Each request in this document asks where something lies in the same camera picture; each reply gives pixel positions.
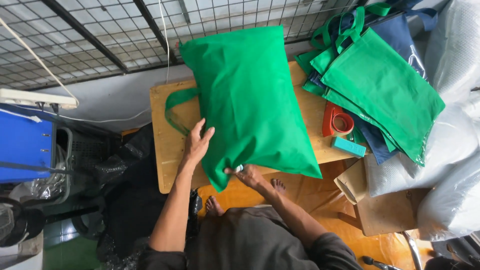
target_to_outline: packing tape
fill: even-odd
[[[331,125],[334,137],[348,135],[353,130],[353,119],[344,112],[337,113],[333,116]]]

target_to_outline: green tote bag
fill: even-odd
[[[198,95],[206,128],[215,127],[202,166],[217,191],[226,167],[256,164],[321,178],[293,91],[283,27],[267,26],[193,39],[180,46],[197,88],[167,98],[167,121],[183,134],[171,108]]]
[[[324,97],[378,126],[386,142],[423,164],[424,140],[445,108],[438,93],[371,28],[363,33],[363,7],[354,27],[340,33],[333,59],[321,53],[311,61],[329,88]],[[346,49],[345,38],[353,43]]]

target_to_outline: orange floor mat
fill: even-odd
[[[337,188],[333,179],[339,176],[346,167],[343,161],[334,161],[320,165],[323,179],[302,175],[275,172],[264,177],[269,180],[278,178],[287,187],[287,197],[300,205],[327,230],[335,232],[355,252],[357,258],[370,256],[375,260],[394,265],[403,270],[414,270],[410,249],[403,236],[397,233],[366,237],[361,230],[344,223],[336,217],[337,212],[355,216],[353,206]],[[265,200],[256,191],[248,188],[239,180],[230,181],[227,188],[220,194],[211,186],[198,189],[204,207],[198,213],[205,216],[205,202],[210,196],[216,196],[224,210],[231,207],[252,207],[265,204]],[[418,242],[423,263],[429,259],[427,253],[431,250],[429,242]],[[361,259],[360,265],[365,269],[378,269],[365,265]]]

